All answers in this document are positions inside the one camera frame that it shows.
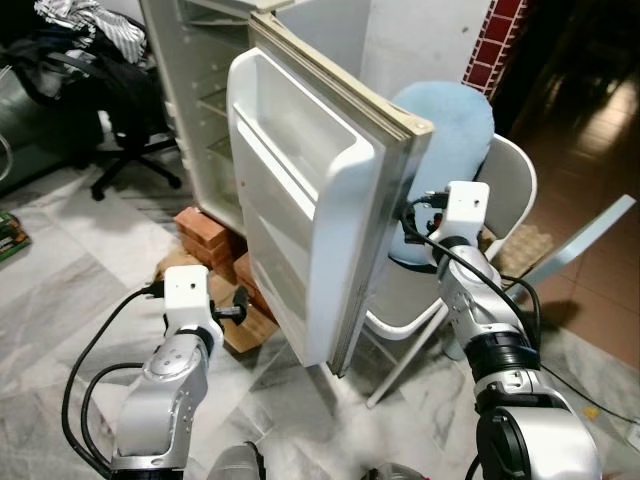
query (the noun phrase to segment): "black office chair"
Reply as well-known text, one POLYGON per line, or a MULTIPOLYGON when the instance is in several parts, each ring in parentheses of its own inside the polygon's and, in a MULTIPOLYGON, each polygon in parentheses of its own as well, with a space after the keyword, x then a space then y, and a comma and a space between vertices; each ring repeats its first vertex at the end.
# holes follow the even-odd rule
MULTIPOLYGON (((145 31, 144 25, 126 18, 145 31)), ((15 69, 23 87, 32 98, 43 104, 60 101, 90 108, 96 112, 105 110, 109 114, 115 141, 120 149, 89 154, 93 158, 117 159, 91 186, 91 196, 94 200, 104 199, 104 189, 132 161, 165 177, 172 188, 181 187, 180 178, 144 156, 176 146, 173 133, 167 125, 163 93, 156 68, 132 68, 110 42, 101 44, 100 54, 92 63, 56 51, 47 52, 44 60, 54 68, 61 68, 63 64, 70 65, 84 75, 63 87, 60 100, 53 100, 38 92, 28 75, 20 72, 19 68, 15 69), (154 134, 167 134, 170 138, 149 143, 150 137, 154 134)), ((82 167, 86 166, 88 161, 88 155, 83 155, 76 163, 82 167)))

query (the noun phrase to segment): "chair backrest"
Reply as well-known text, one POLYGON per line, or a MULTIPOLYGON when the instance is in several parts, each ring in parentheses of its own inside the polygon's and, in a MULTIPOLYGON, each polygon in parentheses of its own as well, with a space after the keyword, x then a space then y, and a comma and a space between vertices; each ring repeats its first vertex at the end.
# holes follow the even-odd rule
POLYGON ((492 259, 533 206, 538 189, 531 160, 515 143, 494 135, 476 181, 491 189, 485 225, 496 236, 485 252, 492 259))
POLYGON ((605 234, 611 226, 622 217, 633 204, 635 199, 629 195, 623 195, 604 212, 582 227, 573 237, 567 240, 556 251, 547 255, 533 270, 527 273, 523 279, 532 285, 536 285, 543 280, 555 275, 565 266, 571 263, 578 255, 581 255, 596 240, 605 234))

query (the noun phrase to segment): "marble floor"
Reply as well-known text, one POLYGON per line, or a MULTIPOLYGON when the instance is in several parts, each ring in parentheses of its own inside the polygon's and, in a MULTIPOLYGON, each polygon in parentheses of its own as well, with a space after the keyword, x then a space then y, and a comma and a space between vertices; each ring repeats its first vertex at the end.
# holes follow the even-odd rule
MULTIPOLYGON (((95 203, 88 185, 98 173, 60 170, 0 199, 33 238, 28 250, 0 264, 0 479, 98 478, 61 432, 66 377, 114 306, 150 280, 177 243, 170 219, 191 201, 188 191, 175 200, 164 182, 121 178, 95 203)), ((111 363, 144 360, 161 341, 162 307, 136 300, 96 346, 72 395, 74 428, 92 376, 111 363)), ((400 354, 407 346, 387 347, 400 354)), ((610 408, 640 416, 637 371, 562 329, 546 332, 544 358, 610 408)), ((443 357, 436 341, 367 409, 365 399, 392 367, 364 336, 343 379, 324 366, 302 368, 281 333, 249 354, 224 351, 194 422, 188 478, 204 479, 225 447, 245 440, 264 453, 271 479, 354 480, 385 461, 433 480, 464 478, 476 422, 466 364, 443 357)), ((104 451, 132 378, 107 377, 95 391, 90 422, 104 451)), ((559 388, 582 415, 587 403, 559 388)), ((624 422, 606 414, 585 421, 608 472, 638 468, 624 422)))

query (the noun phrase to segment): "chair leg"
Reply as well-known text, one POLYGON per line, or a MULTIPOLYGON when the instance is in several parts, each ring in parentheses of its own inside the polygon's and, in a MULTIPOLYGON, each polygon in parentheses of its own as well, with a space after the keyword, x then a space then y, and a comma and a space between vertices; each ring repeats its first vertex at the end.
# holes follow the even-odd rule
POLYGON ((447 318, 447 314, 449 310, 446 306, 442 306, 440 310, 436 312, 431 320, 424 327, 417 340, 411 345, 409 351, 404 354, 404 356, 400 359, 398 364, 393 367, 393 370, 387 375, 387 377, 382 381, 380 386, 376 388, 375 392, 369 397, 367 400, 367 407, 373 408, 380 401, 382 396, 389 390, 389 387, 397 380, 400 374, 404 371, 404 369, 409 365, 409 362, 413 360, 413 357, 422 349, 425 343, 431 338, 431 336, 438 329, 440 324, 447 318))
POLYGON ((122 156, 120 157, 116 163, 111 165, 106 172, 102 174, 102 176, 96 180, 96 182, 91 185, 91 197, 96 202, 99 202, 104 198, 104 189, 105 187, 113 180, 113 178, 124 168, 124 166, 131 161, 130 157, 122 156))
POLYGON ((153 170, 158 175, 162 175, 164 178, 166 178, 169 181, 169 186, 171 186, 172 188, 180 188, 180 186, 182 185, 182 180, 180 180, 178 177, 176 177, 173 173, 171 173, 168 170, 165 170, 164 168, 162 168, 160 165, 156 165, 152 161, 147 160, 146 158, 144 158, 142 156, 137 156, 137 157, 134 157, 133 159, 135 161, 141 163, 145 167, 153 170))

